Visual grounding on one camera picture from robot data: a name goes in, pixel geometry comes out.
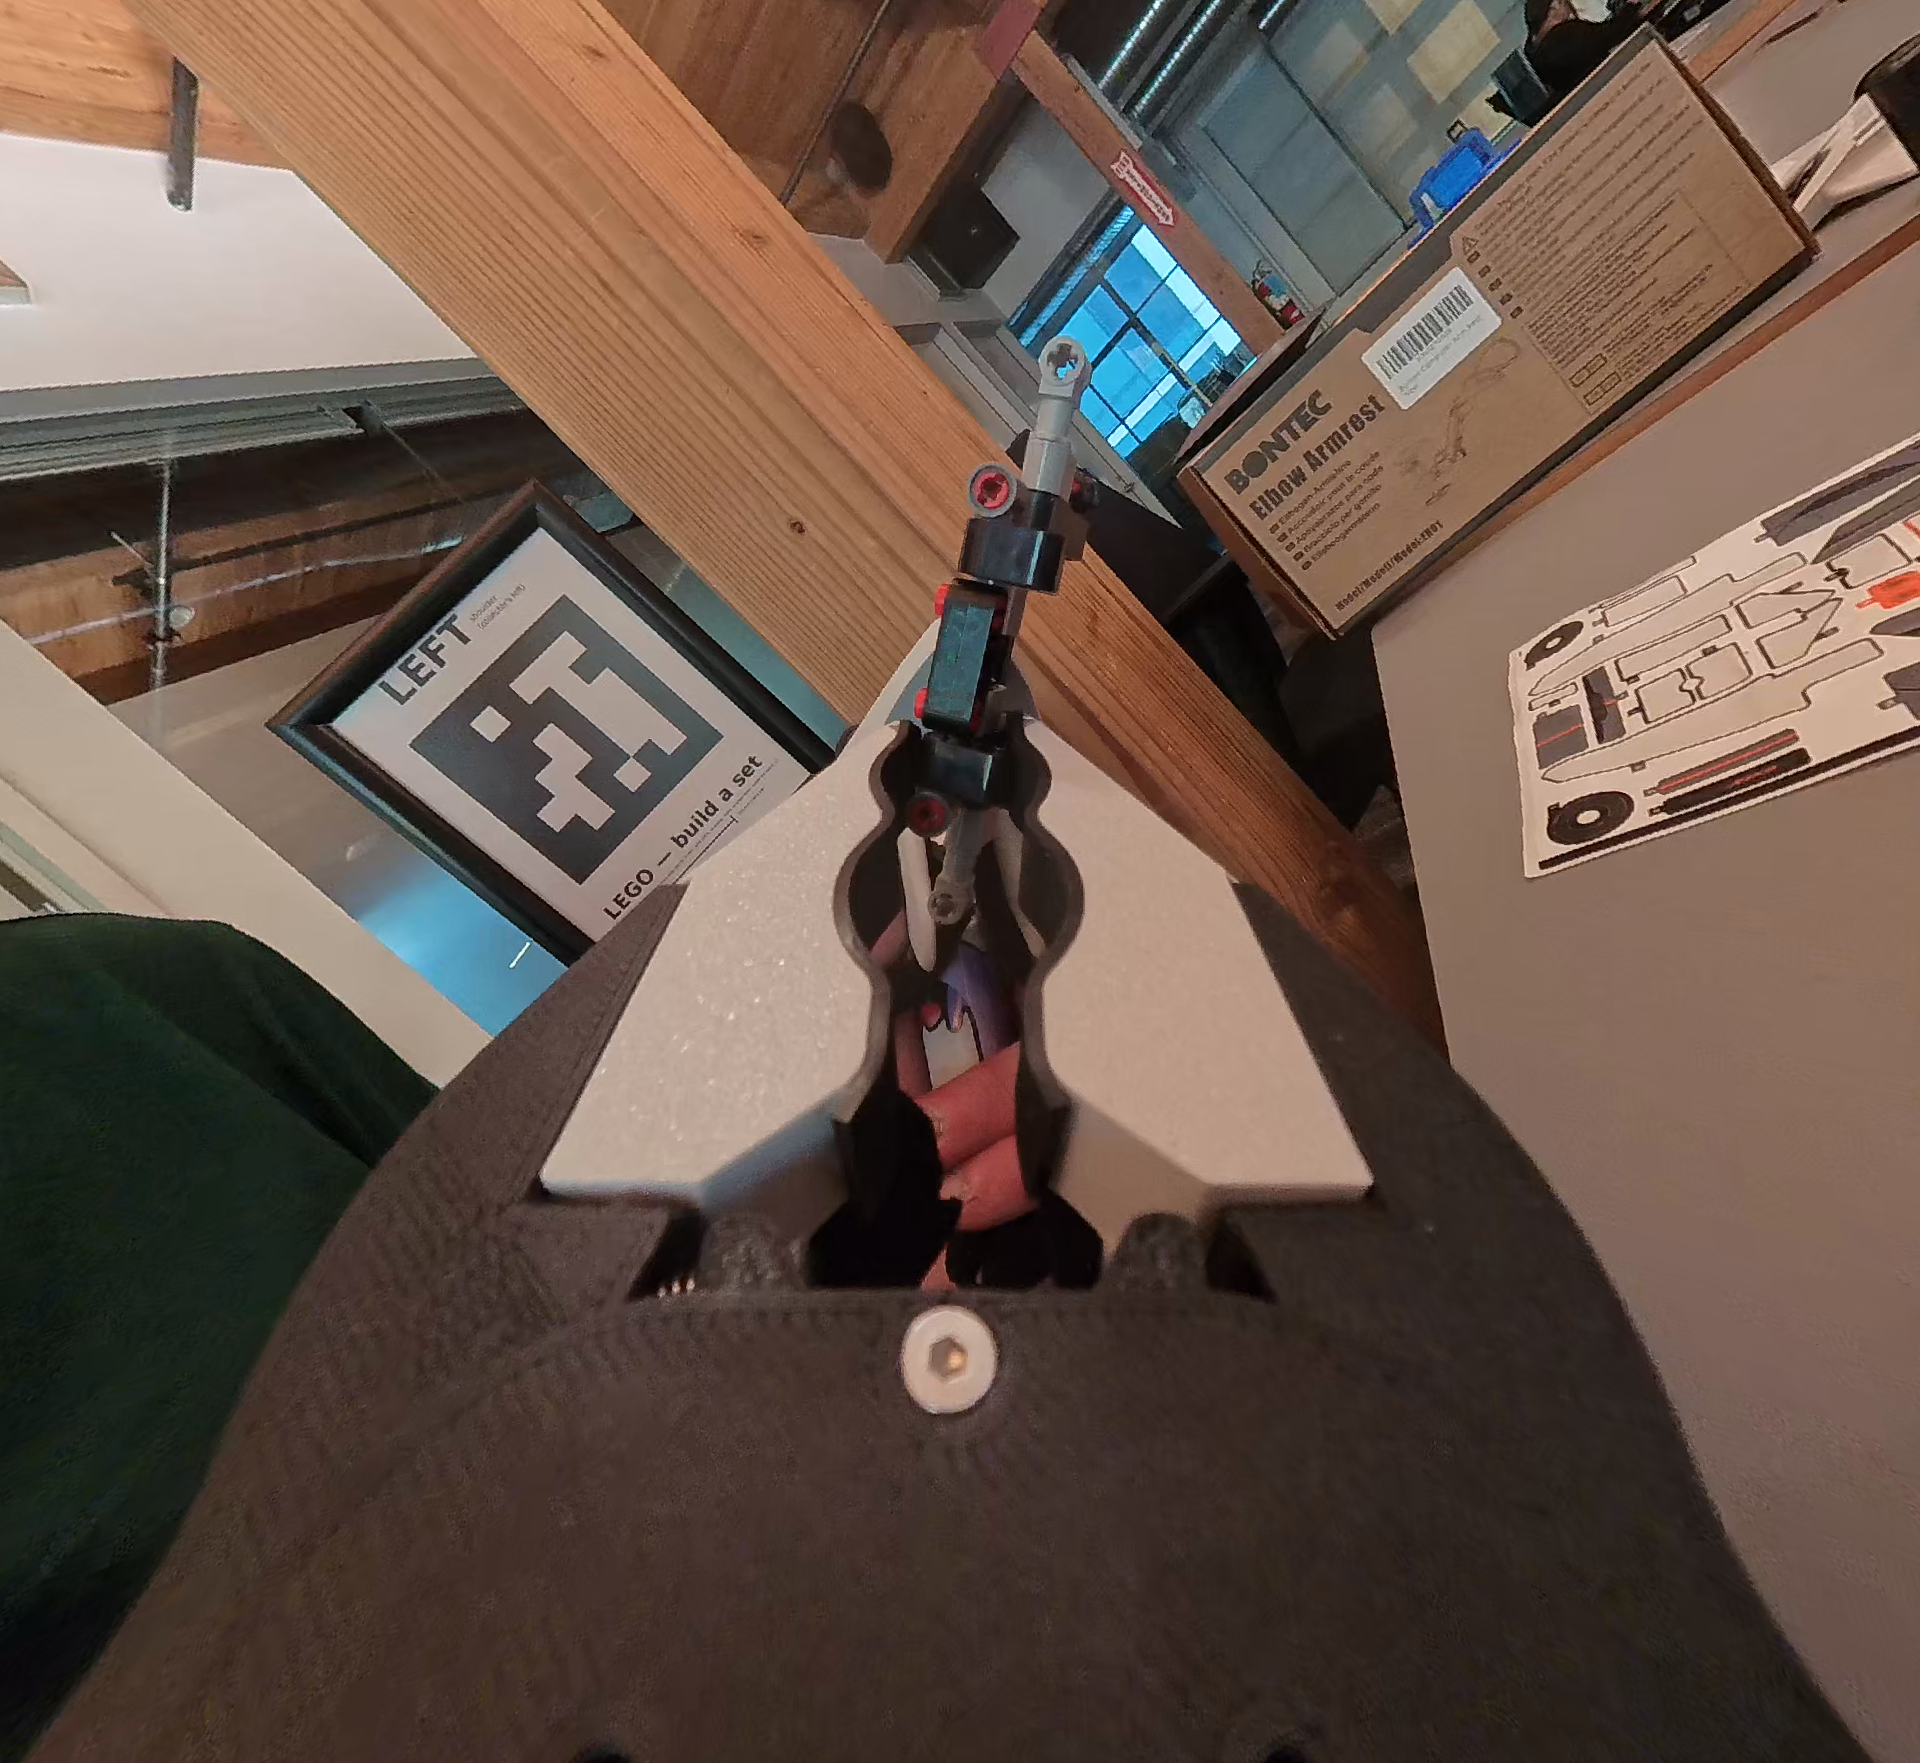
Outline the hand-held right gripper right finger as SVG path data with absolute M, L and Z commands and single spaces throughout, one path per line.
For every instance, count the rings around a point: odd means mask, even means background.
M 1363 1197 L 1373 1174 L 1228 873 L 1046 724 L 1021 753 L 1004 853 L 1046 1187 L 1088 1223 Z

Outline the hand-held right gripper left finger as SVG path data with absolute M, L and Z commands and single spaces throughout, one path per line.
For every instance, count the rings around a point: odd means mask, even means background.
M 892 817 L 875 768 L 898 742 L 898 723 L 861 728 L 693 872 L 541 1168 L 548 1193 L 710 1221 L 823 1223 L 844 1206 L 835 1127 L 885 1047 L 850 875 Z

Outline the small black lego assembly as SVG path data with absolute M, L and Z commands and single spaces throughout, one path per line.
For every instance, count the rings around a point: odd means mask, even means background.
M 978 469 L 957 576 L 941 587 L 938 633 L 917 692 L 913 786 L 906 828 L 939 848 L 928 914 L 943 936 L 975 912 L 975 873 L 989 817 L 1014 796 L 1013 673 L 1028 600 L 1058 592 L 1088 546 L 1095 487 L 1081 479 L 1071 432 L 1091 360 L 1067 338 L 1043 348 L 1034 423 L 1019 464 Z

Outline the lego sticker sheet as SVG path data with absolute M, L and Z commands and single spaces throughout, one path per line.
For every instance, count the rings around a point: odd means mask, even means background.
M 1507 658 L 1537 879 L 1918 742 L 1918 437 Z

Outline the person's right hand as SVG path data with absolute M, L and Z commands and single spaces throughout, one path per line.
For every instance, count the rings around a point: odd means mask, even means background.
M 1021 1166 L 1021 1059 L 1013 1043 L 917 1099 L 943 1174 L 939 1198 L 957 1206 L 963 1232 L 999 1229 L 1034 1209 Z

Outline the framed marker sign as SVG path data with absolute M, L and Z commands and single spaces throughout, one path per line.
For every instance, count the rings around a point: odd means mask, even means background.
M 564 965 L 835 753 L 539 483 L 268 731 Z

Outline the green sweater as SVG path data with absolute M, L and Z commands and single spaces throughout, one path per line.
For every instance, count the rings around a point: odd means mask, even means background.
M 225 925 L 5 923 L 5 1760 L 146 1591 L 301 1276 L 435 1096 Z

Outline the brown cardboard box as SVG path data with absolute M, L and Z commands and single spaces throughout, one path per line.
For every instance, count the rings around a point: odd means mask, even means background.
M 1180 484 L 1250 582 L 1351 633 L 1814 257 L 1771 167 L 1643 29 L 1299 360 L 1248 372 Z

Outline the wooden pillar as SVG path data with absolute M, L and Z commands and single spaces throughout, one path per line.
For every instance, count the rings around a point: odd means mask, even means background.
M 600 0 L 121 0 L 853 723 L 982 426 Z

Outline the blue crate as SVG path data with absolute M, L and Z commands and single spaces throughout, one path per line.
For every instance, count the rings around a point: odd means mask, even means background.
M 1436 228 L 1500 167 L 1507 154 L 1508 145 L 1496 143 L 1476 127 L 1467 127 L 1453 140 L 1422 172 L 1411 189 L 1409 209 L 1420 231 Z

